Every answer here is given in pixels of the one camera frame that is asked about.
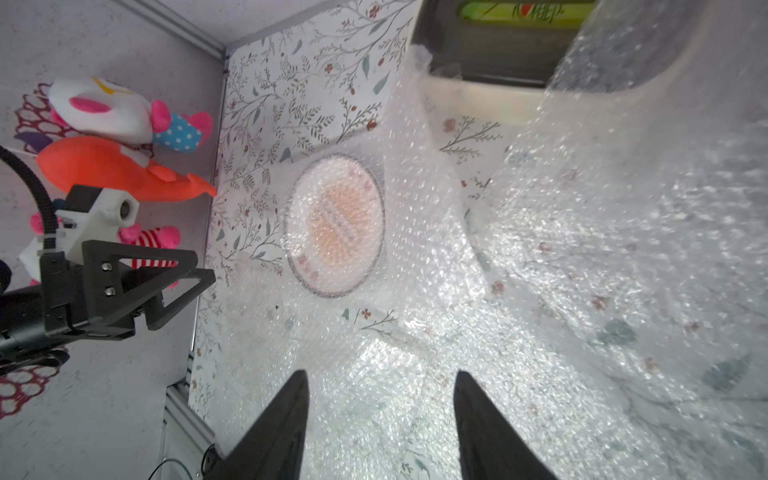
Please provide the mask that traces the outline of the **pink plate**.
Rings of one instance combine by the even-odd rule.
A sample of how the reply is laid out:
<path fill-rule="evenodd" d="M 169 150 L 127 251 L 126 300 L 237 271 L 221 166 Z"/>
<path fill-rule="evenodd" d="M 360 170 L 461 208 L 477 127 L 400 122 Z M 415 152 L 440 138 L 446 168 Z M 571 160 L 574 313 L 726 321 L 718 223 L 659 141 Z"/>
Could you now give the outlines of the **pink plate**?
<path fill-rule="evenodd" d="M 298 282 L 340 298 L 372 275 L 383 252 L 384 197 L 373 172 L 342 153 L 321 157 L 294 182 L 284 215 L 286 260 Z"/>

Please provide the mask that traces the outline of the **bubble wrap sheet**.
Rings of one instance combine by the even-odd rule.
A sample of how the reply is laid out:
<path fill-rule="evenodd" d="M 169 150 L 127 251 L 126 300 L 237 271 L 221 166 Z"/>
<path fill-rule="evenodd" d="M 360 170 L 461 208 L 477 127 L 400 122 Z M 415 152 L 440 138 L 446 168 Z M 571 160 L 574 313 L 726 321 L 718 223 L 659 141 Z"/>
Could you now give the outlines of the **bubble wrap sheet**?
<path fill-rule="evenodd" d="M 284 368 L 299 346 L 351 346 L 365 309 L 380 312 L 376 328 L 394 333 L 398 313 L 442 309 L 470 302 L 485 288 L 462 215 L 459 180 L 433 139 L 426 79 L 430 55 L 408 52 L 395 78 L 382 122 L 369 132 L 340 139 L 300 161 L 272 168 L 274 227 L 280 274 L 258 278 L 239 265 L 224 323 L 228 345 L 223 366 Z M 304 288 L 284 249 L 284 215 L 298 176 L 315 160 L 342 153 L 361 160 L 384 197 L 383 252 L 372 275 L 350 294 L 322 298 Z"/>
<path fill-rule="evenodd" d="M 767 5 L 603 1 L 487 192 L 559 476 L 767 475 Z"/>

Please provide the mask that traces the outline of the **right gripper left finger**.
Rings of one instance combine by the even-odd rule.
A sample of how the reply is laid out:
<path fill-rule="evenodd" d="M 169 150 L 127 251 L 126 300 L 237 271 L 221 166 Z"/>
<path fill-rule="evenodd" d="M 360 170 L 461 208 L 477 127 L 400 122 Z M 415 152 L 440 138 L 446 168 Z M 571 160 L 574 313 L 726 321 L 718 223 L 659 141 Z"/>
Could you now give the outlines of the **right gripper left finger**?
<path fill-rule="evenodd" d="M 309 382 L 295 371 L 228 456 L 205 479 L 298 479 L 307 419 Z"/>

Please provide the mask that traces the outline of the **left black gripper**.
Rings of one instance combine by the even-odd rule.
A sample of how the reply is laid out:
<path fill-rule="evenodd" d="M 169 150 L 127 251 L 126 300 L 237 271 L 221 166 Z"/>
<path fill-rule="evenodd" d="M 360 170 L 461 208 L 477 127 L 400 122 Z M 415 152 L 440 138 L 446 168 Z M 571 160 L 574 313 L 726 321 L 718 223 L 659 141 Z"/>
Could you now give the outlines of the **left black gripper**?
<path fill-rule="evenodd" d="M 150 331 L 165 327 L 216 282 L 210 269 L 195 269 L 194 251 L 106 241 L 82 244 L 83 266 L 62 253 L 41 257 L 40 283 L 1 294 L 1 373 L 67 363 L 78 341 L 121 341 L 135 335 L 135 307 L 143 304 Z M 164 291 L 192 281 L 168 302 Z"/>

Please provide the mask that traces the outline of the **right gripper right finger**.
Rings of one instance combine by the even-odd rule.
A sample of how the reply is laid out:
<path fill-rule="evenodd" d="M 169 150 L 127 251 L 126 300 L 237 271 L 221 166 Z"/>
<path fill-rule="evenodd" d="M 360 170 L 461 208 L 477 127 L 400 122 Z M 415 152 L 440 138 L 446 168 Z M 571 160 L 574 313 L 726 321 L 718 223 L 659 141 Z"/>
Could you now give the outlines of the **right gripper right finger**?
<path fill-rule="evenodd" d="M 466 371 L 456 375 L 453 403 L 464 479 L 556 479 Z"/>

